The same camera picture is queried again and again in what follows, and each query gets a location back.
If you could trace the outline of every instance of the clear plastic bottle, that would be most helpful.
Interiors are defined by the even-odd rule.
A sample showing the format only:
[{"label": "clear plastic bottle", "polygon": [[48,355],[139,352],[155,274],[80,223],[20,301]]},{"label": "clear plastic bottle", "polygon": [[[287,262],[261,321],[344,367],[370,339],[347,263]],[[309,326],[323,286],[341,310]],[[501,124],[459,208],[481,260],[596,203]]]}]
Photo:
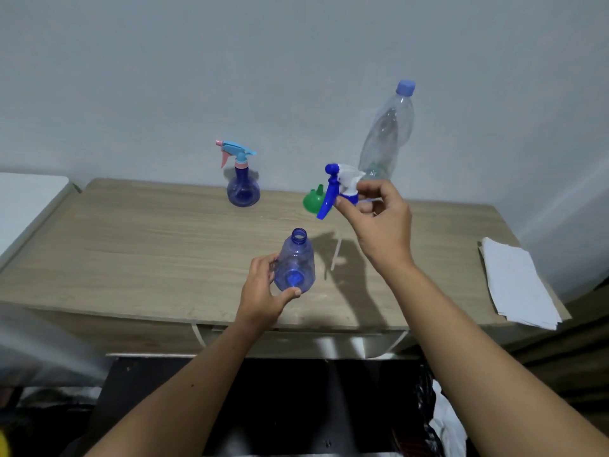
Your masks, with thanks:
[{"label": "clear plastic bottle", "polygon": [[398,152],[412,132],[415,113],[410,97],[414,91],[415,82],[401,80],[395,95],[377,114],[359,156],[357,168],[366,173],[364,179],[391,178]]},{"label": "clear plastic bottle", "polygon": [[281,247],[275,263],[275,284],[282,292],[290,287],[298,287],[305,293],[314,282],[313,245],[307,238],[306,231],[296,228]]}]

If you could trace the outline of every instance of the wooden table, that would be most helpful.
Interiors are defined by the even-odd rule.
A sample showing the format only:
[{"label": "wooden table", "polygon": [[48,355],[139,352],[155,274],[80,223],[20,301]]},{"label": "wooden table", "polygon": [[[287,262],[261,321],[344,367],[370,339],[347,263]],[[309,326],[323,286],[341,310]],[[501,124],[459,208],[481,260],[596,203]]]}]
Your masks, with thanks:
[{"label": "wooden table", "polygon": [[[0,274],[0,300],[44,310],[38,314],[95,338],[107,352],[192,352],[200,339],[193,341],[190,324],[208,327],[203,333],[209,336],[213,326],[231,323],[250,260],[279,250],[302,227],[316,251],[317,279],[286,307],[280,332],[406,330],[395,298],[348,222],[337,211],[317,220],[302,206],[303,196],[265,191],[254,206],[239,208],[224,188],[94,180]],[[478,324],[513,327],[494,310],[477,249],[484,237],[518,245],[497,210],[411,205],[416,263]],[[338,238],[342,246],[331,272]],[[115,319],[110,323],[109,317]],[[188,341],[184,331],[190,331]]]}]

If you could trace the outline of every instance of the hand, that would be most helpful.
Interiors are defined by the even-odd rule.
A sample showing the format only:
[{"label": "hand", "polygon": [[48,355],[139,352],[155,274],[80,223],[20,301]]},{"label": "hand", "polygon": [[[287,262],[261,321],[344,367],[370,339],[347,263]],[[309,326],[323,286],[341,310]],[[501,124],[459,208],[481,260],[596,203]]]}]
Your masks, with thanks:
[{"label": "hand", "polygon": [[402,199],[388,180],[368,180],[357,184],[362,199],[383,199],[359,202],[356,206],[337,197],[334,206],[351,223],[362,252],[372,266],[383,274],[399,264],[414,266],[410,253],[410,224],[412,215],[408,203]]},{"label": "hand", "polygon": [[243,324],[257,335],[261,335],[276,323],[285,305],[302,294],[298,287],[285,289],[276,297],[270,294],[270,284],[275,278],[272,266],[278,256],[279,253],[273,253],[254,258],[241,290],[241,302],[235,323]]}]

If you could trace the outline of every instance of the right hand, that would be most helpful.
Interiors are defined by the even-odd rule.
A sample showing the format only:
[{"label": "right hand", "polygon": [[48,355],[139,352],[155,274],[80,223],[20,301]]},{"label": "right hand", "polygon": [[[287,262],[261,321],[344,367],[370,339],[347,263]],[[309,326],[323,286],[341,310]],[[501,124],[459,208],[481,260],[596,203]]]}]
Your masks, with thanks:
[{"label": "right hand", "polygon": [[362,252],[379,273],[397,265],[412,265],[410,253],[410,224],[412,215],[388,180],[367,180],[357,184],[362,199],[381,200],[359,202],[357,206],[344,197],[337,197],[334,206],[351,223]]}]

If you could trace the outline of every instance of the blue trigger sprayer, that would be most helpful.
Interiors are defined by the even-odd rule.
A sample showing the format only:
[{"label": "blue trigger sprayer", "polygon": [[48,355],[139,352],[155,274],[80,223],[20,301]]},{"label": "blue trigger sprayer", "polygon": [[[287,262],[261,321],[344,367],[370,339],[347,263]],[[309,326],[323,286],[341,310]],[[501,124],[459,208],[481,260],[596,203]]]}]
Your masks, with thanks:
[{"label": "blue trigger sprayer", "polygon": [[255,179],[250,176],[247,156],[256,155],[256,153],[236,142],[216,141],[216,145],[222,147],[222,165],[220,168],[224,168],[230,156],[234,155],[236,157],[234,161],[235,177],[228,182],[226,187],[230,203],[237,207],[254,205],[260,199],[260,187]]},{"label": "blue trigger sprayer", "polygon": [[326,165],[326,173],[330,175],[328,190],[317,219],[326,217],[339,195],[349,199],[355,205],[357,203],[357,183],[366,174],[351,165],[342,163],[329,163]]}]

